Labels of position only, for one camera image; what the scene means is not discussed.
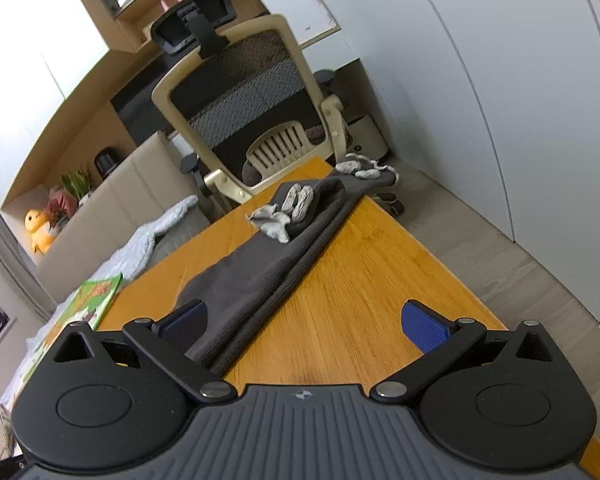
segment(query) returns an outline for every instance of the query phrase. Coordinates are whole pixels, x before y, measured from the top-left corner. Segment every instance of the metal bolt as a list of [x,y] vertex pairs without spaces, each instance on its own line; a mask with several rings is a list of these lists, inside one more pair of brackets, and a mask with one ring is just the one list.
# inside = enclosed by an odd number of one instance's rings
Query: metal bolt
[[407,387],[396,381],[385,381],[376,386],[376,394],[387,399],[401,397],[407,392]]
[[203,384],[200,393],[207,399],[221,399],[231,394],[231,386],[224,381],[213,381]]

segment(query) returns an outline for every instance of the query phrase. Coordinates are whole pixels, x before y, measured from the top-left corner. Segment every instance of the gray floor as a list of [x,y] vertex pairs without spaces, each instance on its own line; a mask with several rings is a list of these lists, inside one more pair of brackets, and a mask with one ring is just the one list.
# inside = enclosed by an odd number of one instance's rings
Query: gray floor
[[508,328],[537,319],[567,356],[598,408],[600,329],[578,300],[523,248],[452,193],[392,158],[400,173],[394,192],[405,205],[398,218]]

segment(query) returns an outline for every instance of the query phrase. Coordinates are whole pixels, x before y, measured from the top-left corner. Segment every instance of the white desk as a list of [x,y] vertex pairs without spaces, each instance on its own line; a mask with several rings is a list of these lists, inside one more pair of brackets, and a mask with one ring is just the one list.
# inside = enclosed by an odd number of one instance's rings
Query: white desk
[[358,59],[338,23],[318,0],[260,0],[284,16],[312,72],[337,70]]

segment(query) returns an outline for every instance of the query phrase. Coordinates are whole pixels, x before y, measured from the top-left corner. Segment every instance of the white wardrobe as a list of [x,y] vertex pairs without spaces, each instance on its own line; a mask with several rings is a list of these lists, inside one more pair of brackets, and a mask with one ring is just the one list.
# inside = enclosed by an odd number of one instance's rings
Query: white wardrobe
[[81,0],[0,0],[0,206],[46,124],[107,50]]
[[397,155],[600,321],[600,0],[324,0]]

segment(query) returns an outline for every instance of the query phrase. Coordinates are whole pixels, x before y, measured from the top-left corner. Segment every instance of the stuffed duck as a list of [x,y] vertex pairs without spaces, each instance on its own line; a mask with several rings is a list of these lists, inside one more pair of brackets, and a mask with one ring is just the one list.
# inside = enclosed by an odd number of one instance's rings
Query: stuffed duck
[[58,230],[49,225],[49,217],[40,209],[32,209],[24,219],[24,227],[31,233],[31,249],[37,253],[45,254],[51,243],[58,236]]

